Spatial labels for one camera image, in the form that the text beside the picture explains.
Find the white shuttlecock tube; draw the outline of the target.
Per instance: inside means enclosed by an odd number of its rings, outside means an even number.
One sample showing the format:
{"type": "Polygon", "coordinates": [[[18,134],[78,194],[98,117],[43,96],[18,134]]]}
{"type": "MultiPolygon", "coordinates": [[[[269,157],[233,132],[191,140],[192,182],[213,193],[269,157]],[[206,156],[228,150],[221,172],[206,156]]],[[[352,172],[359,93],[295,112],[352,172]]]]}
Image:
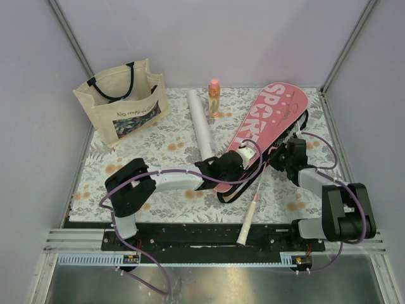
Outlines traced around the white shuttlecock tube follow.
{"type": "Polygon", "coordinates": [[[207,160],[208,158],[214,157],[214,144],[203,108],[203,102],[195,89],[191,89],[187,92],[187,104],[192,117],[193,128],[201,159],[207,160]]]}

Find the pink racket cover bag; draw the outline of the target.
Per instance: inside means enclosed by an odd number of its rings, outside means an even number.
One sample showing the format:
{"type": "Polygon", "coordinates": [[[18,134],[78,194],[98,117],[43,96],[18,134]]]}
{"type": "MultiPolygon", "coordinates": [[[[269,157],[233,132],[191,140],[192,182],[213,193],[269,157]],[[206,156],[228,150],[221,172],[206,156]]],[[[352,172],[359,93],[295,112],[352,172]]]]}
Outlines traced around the pink racket cover bag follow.
{"type": "Polygon", "coordinates": [[[299,87],[292,84],[275,82],[265,86],[257,95],[243,122],[230,141],[226,152],[237,150],[245,138],[256,142],[262,151],[263,164],[259,166],[259,155],[254,145],[247,143],[256,154],[249,160],[247,168],[240,179],[252,177],[238,185],[220,184],[215,187],[221,203],[232,203],[261,175],[270,151],[276,149],[284,139],[294,132],[297,121],[305,117],[303,127],[308,121],[309,98],[299,87]]]}

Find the pink racket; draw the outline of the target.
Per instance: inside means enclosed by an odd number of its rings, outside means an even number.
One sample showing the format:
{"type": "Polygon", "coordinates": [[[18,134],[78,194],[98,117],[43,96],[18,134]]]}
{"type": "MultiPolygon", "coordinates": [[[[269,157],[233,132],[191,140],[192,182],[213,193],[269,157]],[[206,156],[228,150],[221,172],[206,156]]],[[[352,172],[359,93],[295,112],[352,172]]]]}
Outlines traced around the pink racket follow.
{"type": "MultiPolygon", "coordinates": [[[[279,147],[282,146],[282,144],[286,144],[287,141],[289,139],[292,139],[294,136],[296,136],[296,131],[291,131],[289,133],[289,135],[287,135],[284,139],[279,140],[279,142],[276,143],[276,145],[274,147],[271,147],[269,149],[267,155],[270,156],[272,152],[276,151],[279,147]]],[[[246,245],[247,237],[248,237],[249,230],[251,228],[252,220],[253,220],[253,217],[254,217],[254,213],[255,213],[255,210],[256,210],[256,205],[257,205],[257,202],[259,201],[259,190],[260,190],[260,187],[261,187],[261,181],[263,179],[264,172],[266,170],[266,167],[268,166],[269,161],[270,161],[270,159],[267,159],[264,162],[263,168],[259,171],[259,183],[257,185],[256,192],[254,193],[253,199],[250,202],[250,205],[249,205],[249,207],[247,209],[247,212],[246,212],[246,216],[245,216],[244,221],[242,223],[242,227],[240,229],[239,236],[238,236],[237,241],[236,241],[236,243],[238,245],[241,245],[241,246],[246,245]]]]}

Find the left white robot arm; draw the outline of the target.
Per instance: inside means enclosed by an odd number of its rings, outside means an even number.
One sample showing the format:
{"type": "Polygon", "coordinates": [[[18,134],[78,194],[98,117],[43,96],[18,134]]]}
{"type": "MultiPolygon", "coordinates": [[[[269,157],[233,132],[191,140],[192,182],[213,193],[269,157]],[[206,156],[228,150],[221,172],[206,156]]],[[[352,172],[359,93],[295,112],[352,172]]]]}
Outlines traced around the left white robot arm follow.
{"type": "Polygon", "coordinates": [[[188,167],[152,168],[136,158],[104,182],[112,204],[115,243],[123,250],[137,244],[135,213],[155,192],[178,189],[207,190],[242,179],[256,152],[244,146],[188,167]]]}

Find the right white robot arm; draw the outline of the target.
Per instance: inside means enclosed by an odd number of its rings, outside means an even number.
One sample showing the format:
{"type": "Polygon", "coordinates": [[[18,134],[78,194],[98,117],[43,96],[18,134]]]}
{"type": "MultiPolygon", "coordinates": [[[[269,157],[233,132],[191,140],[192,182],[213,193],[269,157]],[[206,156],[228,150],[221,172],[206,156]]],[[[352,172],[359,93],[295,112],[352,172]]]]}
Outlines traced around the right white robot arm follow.
{"type": "Polygon", "coordinates": [[[362,183],[348,184],[308,164],[306,141],[293,138],[270,153],[268,164],[288,180],[321,199],[321,216],[293,221],[289,246],[297,251],[311,239],[358,244],[377,233],[370,197],[362,183]]]}

